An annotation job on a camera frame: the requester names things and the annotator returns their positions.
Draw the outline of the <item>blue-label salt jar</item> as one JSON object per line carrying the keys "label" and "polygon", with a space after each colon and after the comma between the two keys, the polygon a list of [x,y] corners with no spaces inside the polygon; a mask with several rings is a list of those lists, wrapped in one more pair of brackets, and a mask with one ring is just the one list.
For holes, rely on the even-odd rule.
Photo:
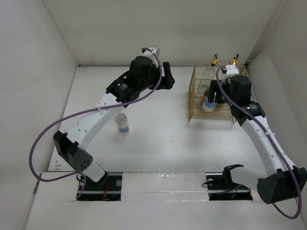
{"label": "blue-label salt jar", "polygon": [[115,122],[117,124],[118,130],[122,135],[128,135],[130,128],[128,123],[128,118],[124,113],[118,113],[115,116]]}
{"label": "blue-label salt jar", "polygon": [[201,106],[205,112],[212,112],[216,107],[216,103],[210,103],[206,96],[203,96],[201,100]]}

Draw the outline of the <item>dark oil glass bottle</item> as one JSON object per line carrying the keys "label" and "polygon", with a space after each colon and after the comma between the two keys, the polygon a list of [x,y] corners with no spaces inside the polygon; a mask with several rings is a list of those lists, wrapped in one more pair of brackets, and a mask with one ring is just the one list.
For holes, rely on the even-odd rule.
{"label": "dark oil glass bottle", "polygon": [[204,67],[201,74],[201,80],[197,89],[197,95],[202,96],[205,91],[205,85],[207,80],[215,79],[215,66],[218,63],[218,54],[216,53],[210,60],[210,64]]}

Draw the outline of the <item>clear glass bottle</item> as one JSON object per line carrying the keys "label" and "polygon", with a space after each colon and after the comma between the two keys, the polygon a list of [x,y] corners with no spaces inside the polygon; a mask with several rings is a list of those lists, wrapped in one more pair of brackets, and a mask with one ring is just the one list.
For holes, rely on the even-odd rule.
{"label": "clear glass bottle", "polygon": [[230,61],[230,65],[237,65],[239,54],[236,54]]}

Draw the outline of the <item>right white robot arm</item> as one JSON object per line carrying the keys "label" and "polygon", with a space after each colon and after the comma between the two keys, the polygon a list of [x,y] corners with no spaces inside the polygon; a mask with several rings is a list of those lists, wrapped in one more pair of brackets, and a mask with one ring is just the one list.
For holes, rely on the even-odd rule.
{"label": "right white robot arm", "polygon": [[230,106],[232,116],[253,142],[265,168],[264,172],[257,173],[235,165],[222,176],[223,186],[232,189],[243,184],[256,190],[266,204],[301,198],[307,171],[297,168],[279,145],[262,107],[251,100],[249,78],[235,75],[227,77],[225,82],[212,80],[207,98],[211,103]]}

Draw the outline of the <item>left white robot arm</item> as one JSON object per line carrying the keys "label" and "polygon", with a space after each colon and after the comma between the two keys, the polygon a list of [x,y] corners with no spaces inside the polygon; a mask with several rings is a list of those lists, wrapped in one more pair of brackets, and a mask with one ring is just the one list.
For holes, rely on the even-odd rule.
{"label": "left white robot arm", "polygon": [[77,173],[83,173],[96,190],[107,184],[108,173],[86,151],[92,139],[111,118],[136,101],[144,90],[170,90],[175,83],[168,62],[163,70],[146,56],[137,56],[129,70],[115,79],[97,103],[97,110],[84,116],[67,132],[57,131],[54,143],[57,153]]}

